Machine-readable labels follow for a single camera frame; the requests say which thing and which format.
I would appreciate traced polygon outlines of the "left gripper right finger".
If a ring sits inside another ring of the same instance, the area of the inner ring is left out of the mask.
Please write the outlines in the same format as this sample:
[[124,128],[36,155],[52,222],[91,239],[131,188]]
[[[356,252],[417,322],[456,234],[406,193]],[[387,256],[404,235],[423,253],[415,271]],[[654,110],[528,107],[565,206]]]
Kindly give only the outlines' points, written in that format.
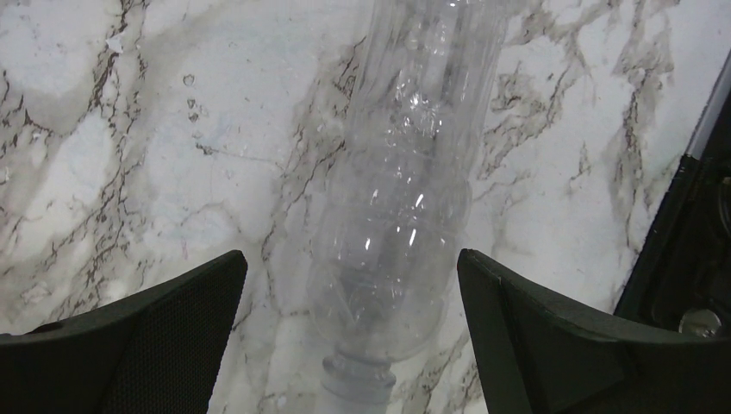
[[729,339],[610,315],[477,250],[457,271],[489,412],[729,412]]

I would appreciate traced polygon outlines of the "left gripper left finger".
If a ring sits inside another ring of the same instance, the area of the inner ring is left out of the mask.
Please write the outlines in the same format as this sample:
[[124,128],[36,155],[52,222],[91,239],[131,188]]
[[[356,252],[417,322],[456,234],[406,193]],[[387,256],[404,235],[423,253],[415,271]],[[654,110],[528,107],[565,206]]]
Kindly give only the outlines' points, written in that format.
[[206,412],[246,274],[233,250],[95,310],[2,335],[2,412]]

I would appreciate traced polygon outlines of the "clear crushed bottle white cap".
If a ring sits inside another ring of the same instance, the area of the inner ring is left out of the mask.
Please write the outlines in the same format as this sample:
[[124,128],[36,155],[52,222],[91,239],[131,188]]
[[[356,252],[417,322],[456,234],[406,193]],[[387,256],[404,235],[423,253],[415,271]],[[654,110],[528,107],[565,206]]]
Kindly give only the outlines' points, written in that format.
[[378,1],[316,232],[310,314],[333,351],[317,413],[383,413],[446,310],[505,1]]

